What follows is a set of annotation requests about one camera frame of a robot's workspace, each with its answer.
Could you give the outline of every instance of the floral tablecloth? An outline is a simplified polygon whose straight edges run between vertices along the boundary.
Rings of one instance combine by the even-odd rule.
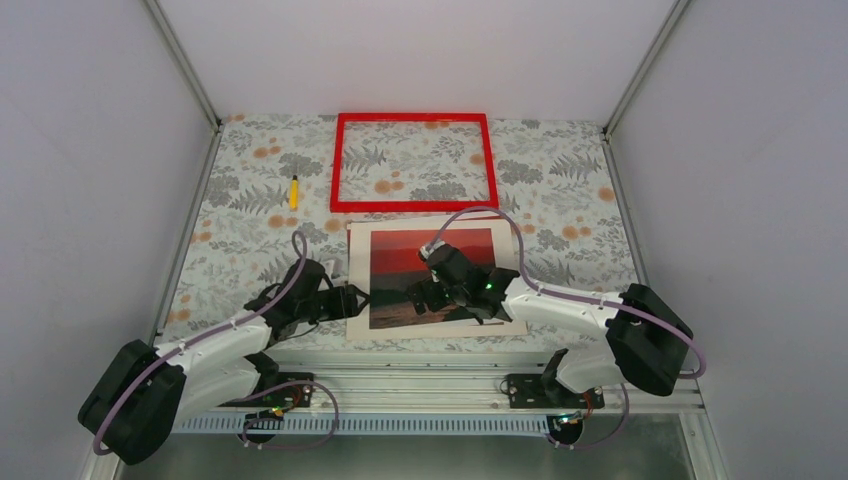
[[[345,141],[345,161],[352,164],[345,170],[343,195],[366,200],[479,198],[474,185],[485,185],[482,158],[474,144],[477,137],[463,128],[468,126],[410,129],[389,124],[385,138],[353,136]],[[296,260],[290,244],[294,229],[306,235],[312,258],[335,259],[335,275],[346,276],[348,222],[416,216],[329,211],[335,131],[336,117],[328,115],[228,119],[160,339],[220,322],[265,286],[279,282]],[[490,119],[489,132],[501,208],[521,225],[531,274],[546,283],[595,291],[619,291],[635,282],[599,127]],[[435,168],[435,160],[427,161],[433,157],[446,157],[449,168]],[[294,173],[299,178],[297,211],[288,206]],[[522,336],[347,341],[344,322],[327,322],[274,348],[548,352],[581,348],[587,341],[532,324]]]

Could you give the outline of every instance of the purple cable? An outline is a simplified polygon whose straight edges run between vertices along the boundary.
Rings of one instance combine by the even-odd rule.
[[[300,239],[303,242],[303,252],[302,253],[300,252],[300,249],[298,249],[298,247],[297,247],[297,242],[295,241],[296,237],[300,237]],[[239,326],[239,325],[244,325],[246,322],[249,322],[249,321],[253,320],[254,318],[262,315],[265,312],[267,312],[271,307],[273,307],[277,302],[279,302],[280,299],[283,298],[283,296],[285,296],[286,293],[288,293],[288,291],[294,285],[294,282],[298,279],[298,277],[300,277],[300,273],[303,271],[304,265],[306,265],[306,249],[307,249],[306,236],[304,236],[303,233],[300,232],[299,230],[295,230],[292,233],[292,245],[294,246],[295,253],[297,253],[300,256],[300,261],[297,263],[297,269],[295,270],[294,275],[292,276],[291,280],[289,280],[289,283],[287,283],[285,286],[283,286],[283,288],[280,289],[279,293],[277,293],[277,295],[274,298],[272,298],[268,303],[266,303],[262,308],[260,308],[259,310],[252,312],[248,315],[245,315],[244,317],[236,320],[235,321],[236,327]],[[97,454],[97,455],[108,455],[108,454],[112,453],[111,449],[100,448],[100,444],[103,443],[103,436],[106,434],[106,430],[109,428],[109,425],[112,424],[112,420],[115,419],[115,416],[118,414],[118,411],[120,411],[121,407],[123,407],[124,404],[127,403],[127,399],[130,398],[130,395],[132,395],[132,393],[135,391],[135,389],[138,388],[138,386],[141,385],[141,383],[143,381],[145,381],[147,379],[147,377],[149,377],[154,371],[156,371],[157,368],[162,366],[162,364],[164,364],[168,360],[174,358],[175,356],[179,355],[180,352],[182,352],[184,349],[187,349],[189,347],[197,345],[199,342],[202,342],[203,340],[206,340],[207,338],[209,338],[213,335],[217,335],[221,332],[230,330],[232,328],[234,328],[234,326],[230,322],[222,323],[222,324],[218,325],[217,327],[213,328],[212,330],[208,330],[206,332],[201,333],[200,335],[198,335],[196,337],[193,337],[193,338],[187,340],[185,342],[185,345],[182,348],[175,348],[175,349],[171,350],[170,352],[168,352],[164,355],[161,355],[158,360],[154,361],[147,368],[145,368],[144,371],[141,372],[141,374],[139,374],[139,376],[136,377],[135,380],[133,380],[129,384],[129,386],[127,386],[126,389],[124,389],[124,392],[121,394],[120,397],[118,397],[118,400],[115,402],[115,405],[112,406],[112,409],[109,410],[109,413],[106,414],[106,418],[103,419],[103,423],[100,424],[100,428],[97,429],[97,434],[94,436],[94,442],[92,444],[92,448],[94,449],[94,453]]]
[[[524,266],[524,239],[521,237],[521,229],[518,228],[518,225],[515,223],[515,220],[509,218],[509,216],[507,214],[498,210],[497,208],[483,207],[483,206],[469,207],[469,208],[466,208],[465,210],[460,210],[460,211],[454,213],[445,222],[445,224],[442,225],[442,228],[440,228],[439,231],[436,232],[436,236],[433,237],[433,241],[430,242],[429,247],[431,249],[433,248],[433,246],[436,244],[436,242],[439,241],[439,238],[441,238],[444,231],[448,228],[448,225],[453,223],[453,221],[456,220],[460,215],[464,215],[466,213],[471,213],[471,212],[484,212],[484,211],[496,213],[501,218],[503,218],[504,220],[509,222],[510,227],[512,227],[512,231],[515,232],[516,236],[518,236],[518,269],[519,269],[519,272],[521,273],[521,278],[524,279],[524,281],[527,283],[527,285],[530,286],[530,288],[532,288],[533,290],[536,290],[539,293],[543,293],[545,295],[549,295],[549,296],[552,296],[552,297],[562,298],[563,300],[569,300],[569,301],[572,301],[572,302],[581,302],[581,303],[586,303],[586,304],[589,304],[589,305],[601,305],[601,300],[598,299],[598,298],[583,297],[583,296],[580,296],[580,295],[572,295],[570,293],[554,292],[554,291],[551,291],[551,290],[544,289],[539,284],[534,282],[533,279],[530,278],[530,275],[527,274],[527,268]],[[682,373],[682,374],[680,374],[680,376],[678,378],[695,379],[695,378],[701,377],[704,374],[704,372],[706,372],[706,370],[707,370],[707,359],[704,356],[704,352],[701,351],[700,347],[695,345],[695,342],[693,342],[691,338],[687,337],[686,334],[684,334],[680,330],[672,327],[668,323],[666,323],[663,320],[651,315],[650,313],[643,312],[639,309],[629,307],[627,305],[622,305],[622,304],[619,304],[619,303],[604,303],[603,306],[615,308],[615,309],[621,310],[622,312],[627,312],[631,315],[635,315],[635,316],[637,316],[637,317],[639,317],[643,320],[647,320],[647,321],[653,323],[654,325],[662,328],[663,330],[671,333],[675,337],[679,338],[683,343],[685,343],[686,346],[689,347],[692,350],[692,352],[695,354],[695,356],[698,357],[698,370],[696,370],[694,373]]]
[[[598,440],[595,443],[590,443],[588,445],[567,445],[566,447],[569,450],[591,450],[595,447],[600,447],[608,443],[613,438],[619,436],[621,432],[624,430],[624,426],[627,424],[627,420],[630,418],[630,396],[627,394],[627,389],[624,388],[624,384],[621,385],[621,392],[624,394],[624,411],[621,413],[621,421],[618,422],[618,426],[615,427],[615,430],[612,431],[606,437]],[[545,438],[548,439],[549,442],[554,444],[554,448],[559,448],[560,443],[551,436],[550,433],[545,434]]]
[[[333,392],[331,392],[327,387],[325,387],[324,385],[321,385],[318,382],[313,382],[311,380],[294,380],[294,381],[291,381],[291,382],[281,383],[279,385],[274,385],[273,387],[271,387],[271,388],[269,388],[265,391],[262,391],[262,392],[259,392],[259,393],[254,393],[253,395],[251,395],[249,397],[241,398],[238,401],[246,402],[246,401],[249,401],[249,400],[255,400],[257,398],[262,398],[265,395],[268,395],[269,393],[276,392],[277,390],[281,390],[283,388],[288,388],[288,387],[294,387],[294,386],[297,386],[297,385],[311,385],[313,387],[316,387],[316,388],[323,390],[324,393],[326,393],[327,396],[330,397],[330,401],[333,402],[333,423],[330,426],[330,431],[327,432],[327,434],[324,435],[320,440],[312,442],[308,445],[263,445],[261,443],[251,442],[250,440],[247,439],[247,431],[250,429],[250,427],[256,425],[257,423],[264,422],[266,420],[282,421],[283,419],[281,419],[281,418],[271,418],[271,419],[254,418],[253,420],[250,420],[249,422],[245,423],[244,428],[241,431],[240,438],[244,442],[245,447],[247,447],[249,445],[253,445],[253,446],[256,446],[257,448],[259,448],[260,450],[288,450],[288,451],[308,450],[310,448],[320,447],[321,445],[324,445],[325,443],[327,443],[327,441],[329,441],[331,438],[333,438],[333,434],[336,433],[336,430],[339,428],[339,402],[336,400],[336,397],[335,397],[335,395],[333,395]]]

